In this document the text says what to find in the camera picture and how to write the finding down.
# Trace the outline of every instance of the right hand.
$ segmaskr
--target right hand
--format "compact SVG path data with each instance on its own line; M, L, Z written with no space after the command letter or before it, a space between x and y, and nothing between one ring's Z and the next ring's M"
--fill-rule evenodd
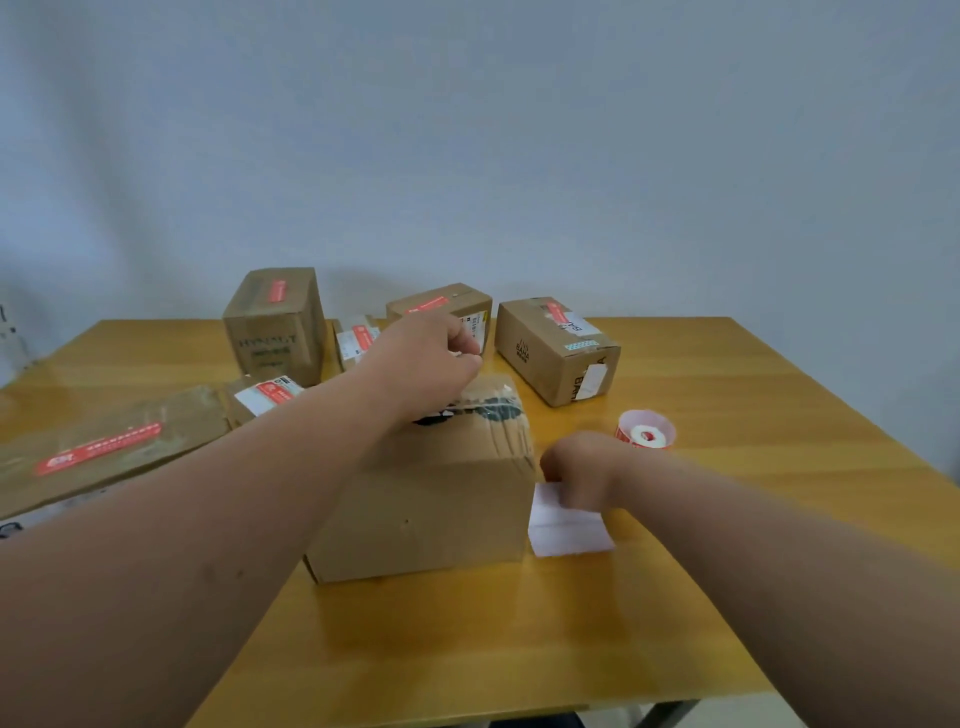
M623 474L635 448L600 432L575 432L554 443L540 459L548 482L562 482L564 508L603 511L622 506Z
M396 421L409 423L460 397L482 365L480 345L460 319L422 311L390 324L349 374L365 377Z

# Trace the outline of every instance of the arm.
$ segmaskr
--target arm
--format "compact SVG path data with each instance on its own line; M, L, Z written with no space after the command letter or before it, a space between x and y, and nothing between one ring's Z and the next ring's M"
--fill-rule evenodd
M541 464L564 505L622 507L649 528L811 728L960 725L955 572L596 432Z
M478 352L452 316L405 318L348 374L2 544L5 721L182 726L345 476L391 427L455 399Z

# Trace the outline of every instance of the flattened cardboard box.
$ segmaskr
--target flattened cardboard box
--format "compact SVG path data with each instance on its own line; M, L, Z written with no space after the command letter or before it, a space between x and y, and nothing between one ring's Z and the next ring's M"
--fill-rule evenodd
M429 310L457 316L480 344L480 352L483 352L487 339L490 338L490 318L493 312L493 299L490 296L465 283L451 283L443 288L434 288L432 291L390 301L387 303L387 321L397 321L409 313Z
M224 311L240 371L257 381L287 375L320 382L326 321L313 268L250 271Z
M508 376L480 376L443 412L389 435L307 549L314 578L518 561L536 464Z
M4 535L56 515L51 504L77 502L228 432L217 392L204 385L0 445Z
M337 359L341 368L349 372L380 335L380 326L371 316L333 319L332 325L337 339Z
M500 304L496 350L551 407L604 395L620 346L556 299Z

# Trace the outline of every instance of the right arm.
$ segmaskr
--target right arm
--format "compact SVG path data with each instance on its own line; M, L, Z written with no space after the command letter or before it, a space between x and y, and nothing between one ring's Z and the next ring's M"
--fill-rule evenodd
M600 433L564 438L541 465L564 506L642 522L811 728L960 725L955 571Z

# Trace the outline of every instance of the left hand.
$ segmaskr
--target left hand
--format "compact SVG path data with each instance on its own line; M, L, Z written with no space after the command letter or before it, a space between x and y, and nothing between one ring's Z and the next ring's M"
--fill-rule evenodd
M479 354L460 319L422 311L390 324L350 373L382 391L399 422L413 422L460 397L480 372Z

